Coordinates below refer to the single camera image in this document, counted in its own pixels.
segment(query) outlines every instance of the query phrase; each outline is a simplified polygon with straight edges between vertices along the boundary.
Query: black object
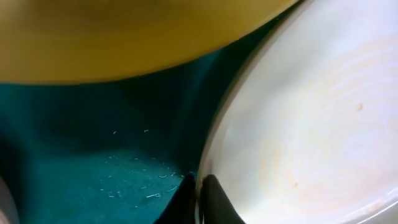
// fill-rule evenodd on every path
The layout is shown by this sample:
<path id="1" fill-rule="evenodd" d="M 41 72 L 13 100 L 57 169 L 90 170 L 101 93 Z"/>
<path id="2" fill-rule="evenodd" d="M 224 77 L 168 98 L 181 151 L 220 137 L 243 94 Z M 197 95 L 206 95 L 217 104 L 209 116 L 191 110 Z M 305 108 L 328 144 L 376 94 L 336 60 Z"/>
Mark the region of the black object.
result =
<path id="1" fill-rule="evenodd" d="M 155 224 L 195 224 L 195 177 L 188 174 Z M 200 223 L 244 224 L 215 175 L 203 179 L 198 200 Z"/>

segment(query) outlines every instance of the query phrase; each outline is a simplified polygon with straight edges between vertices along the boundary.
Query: yellow surface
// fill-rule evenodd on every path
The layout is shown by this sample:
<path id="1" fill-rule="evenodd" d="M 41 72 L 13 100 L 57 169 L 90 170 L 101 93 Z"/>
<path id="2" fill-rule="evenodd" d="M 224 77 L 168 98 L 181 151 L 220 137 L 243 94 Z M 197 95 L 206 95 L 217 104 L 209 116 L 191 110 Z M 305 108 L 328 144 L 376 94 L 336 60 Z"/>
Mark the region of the yellow surface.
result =
<path id="1" fill-rule="evenodd" d="M 0 0 L 0 82 L 84 83 L 171 67 L 297 0 Z"/>

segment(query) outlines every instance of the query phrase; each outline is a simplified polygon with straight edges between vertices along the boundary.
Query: teal fabric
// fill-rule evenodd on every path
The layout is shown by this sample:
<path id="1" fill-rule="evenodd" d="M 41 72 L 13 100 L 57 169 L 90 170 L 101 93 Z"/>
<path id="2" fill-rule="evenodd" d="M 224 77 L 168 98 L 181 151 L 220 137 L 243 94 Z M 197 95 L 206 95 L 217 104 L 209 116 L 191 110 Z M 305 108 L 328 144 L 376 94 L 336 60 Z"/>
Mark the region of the teal fabric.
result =
<path id="1" fill-rule="evenodd" d="M 0 85 L 0 175 L 21 223 L 152 223 L 197 171 L 221 97 L 274 22 L 143 77 Z"/>

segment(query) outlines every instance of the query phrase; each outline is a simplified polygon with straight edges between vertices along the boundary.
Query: white plate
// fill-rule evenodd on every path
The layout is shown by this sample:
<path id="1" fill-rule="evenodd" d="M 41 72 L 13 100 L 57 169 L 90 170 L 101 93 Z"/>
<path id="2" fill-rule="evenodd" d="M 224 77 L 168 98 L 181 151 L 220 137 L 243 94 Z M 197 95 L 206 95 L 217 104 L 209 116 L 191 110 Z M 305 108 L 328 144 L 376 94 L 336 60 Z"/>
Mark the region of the white plate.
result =
<path id="1" fill-rule="evenodd" d="M 18 213 L 14 200 L 0 177 L 0 224 L 18 224 Z"/>
<path id="2" fill-rule="evenodd" d="M 247 224 L 395 223 L 397 10 L 302 3 L 242 70 L 198 180 L 215 174 Z"/>

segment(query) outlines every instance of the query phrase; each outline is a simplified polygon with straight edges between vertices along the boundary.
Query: white object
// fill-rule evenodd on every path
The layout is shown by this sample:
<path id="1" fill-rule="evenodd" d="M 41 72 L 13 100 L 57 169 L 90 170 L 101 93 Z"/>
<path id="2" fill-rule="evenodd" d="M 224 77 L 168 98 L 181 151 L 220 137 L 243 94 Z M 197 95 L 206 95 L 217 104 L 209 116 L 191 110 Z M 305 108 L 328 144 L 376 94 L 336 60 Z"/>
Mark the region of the white object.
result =
<path id="1" fill-rule="evenodd" d="M 14 200 L 0 177 L 0 224 L 19 224 Z"/>
<path id="2" fill-rule="evenodd" d="M 396 223 L 397 10 L 304 1 L 231 89 L 198 192 L 215 174 L 247 224 Z"/>

